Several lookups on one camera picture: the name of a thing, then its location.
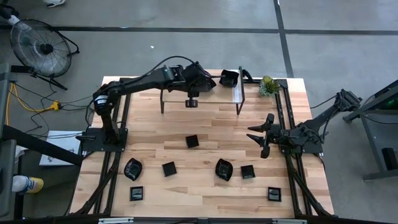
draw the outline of wooden table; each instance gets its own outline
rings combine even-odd
[[[119,78],[104,77],[103,83]],[[312,118],[303,79],[288,78],[287,81],[296,123]],[[254,84],[245,84],[244,89],[246,102],[239,116],[236,115],[235,105],[222,103],[199,103],[198,108],[185,108],[182,103],[167,103],[165,113],[161,114],[160,90],[133,94],[127,120],[129,137],[121,157],[111,215],[294,217],[284,157],[277,146],[271,144],[270,156],[261,159],[261,148],[246,137],[246,133],[253,133],[247,130],[248,126],[262,124],[268,113],[277,116],[275,99],[259,98],[258,86]],[[102,126],[98,116],[94,117],[93,126]],[[185,137],[192,134],[198,135],[200,145],[187,149]],[[71,212],[81,208],[97,187],[103,157],[104,153],[96,152],[83,161]],[[144,165],[141,176],[135,182],[123,174],[126,162],[132,157]],[[234,166],[229,182],[215,175],[215,165],[220,158],[230,161]],[[162,164],[171,161],[177,167],[177,174],[164,177]],[[324,208],[333,213],[321,162],[313,155],[304,154],[303,163],[309,189]],[[240,167],[245,165],[254,166],[256,178],[242,179]],[[143,200],[129,201],[129,189],[134,186],[144,186]],[[282,189],[282,202],[268,201],[268,187]],[[102,209],[107,194],[108,189],[105,189]],[[304,212],[301,190],[298,190],[298,197]]]

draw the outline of concrete floor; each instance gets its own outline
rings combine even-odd
[[[397,30],[398,2],[390,0],[280,0],[286,29]],[[41,1],[12,0],[21,18],[35,18],[51,25],[114,27],[183,27],[277,29],[270,0],[68,0],[47,9]],[[71,101],[92,94],[105,75],[138,75],[170,55],[198,60],[205,68],[242,65],[255,77],[286,77],[279,34],[181,33],[181,32],[62,32],[75,41],[81,54],[58,81],[69,90],[53,96]],[[294,77],[304,78],[311,105],[342,88],[366,99],[397,79],[398,36],[287,35]],[[0,32],[0,62],[19,64],[9,46],[9,31]],[[173,60],[169,65],[184,61]],[[49,86],[18,74],[18,82],[47,95]],[[20,90],[20,97],[39,107],[40,98]],[[312,111],[318,115],[328,105]],[[11,126],[28,130],[34,125],[17,101],[11,103]],[[53,130],[82,130],[84,112],[45,113]],[[397,222],[398,178],[363,182],[364,174],[377,171],[359,120],[348,125],[342,114],[328,126],[324,145],[326,176],[335,213],[344,218]],[[32,200],[39,209],[26,215],[62,215],[73,184],[43,190]]]

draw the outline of small black box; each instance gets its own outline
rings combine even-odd
[[[256,177],[253,165],[241,166],[242,178],[250,179]]]
[[[236,87],[238,84],[238,72],[223,70],[221,72],[220,84],[226,87]]]
[[[185,140],[187,141],[188,148],[199,146],[199,141],[198,141],[197,135],[187,136],[187,137],[185,137]]]
[[[163,167],[164,177],[168,177],[170,175],[177,173],[177,171],[175,170],[174,162],[163,164],[162,167]]]
[[[273,202],[281,202],[282,194],[278,187],[268,187],[268,200]]]
[[[232,164],[228,161],[225,161],[224,159],[219,159],[217,164],[216,164],[216,175],[225,180],[229,181],[230,178],[232,177],[232,172],[234,171],[234,167]]]
[[[144,187],[130,187],[130,202],[144,198]]]

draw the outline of electric fan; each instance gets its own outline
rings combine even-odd
[[[76,46],[76,51],[71,52],[68,41]],[[12,66],[11,72],[30,73],[35,78],[67,90],[54,78],[68,71],[72,55],[79,53],[77,44],[44,22],[23,19],[11,29],[11,47],[24,65]]]

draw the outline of potted succulent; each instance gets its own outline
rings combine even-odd
[[[264,76],[260,82],[260,96],[272,96],[279,92],[279,84],[268,75]]]

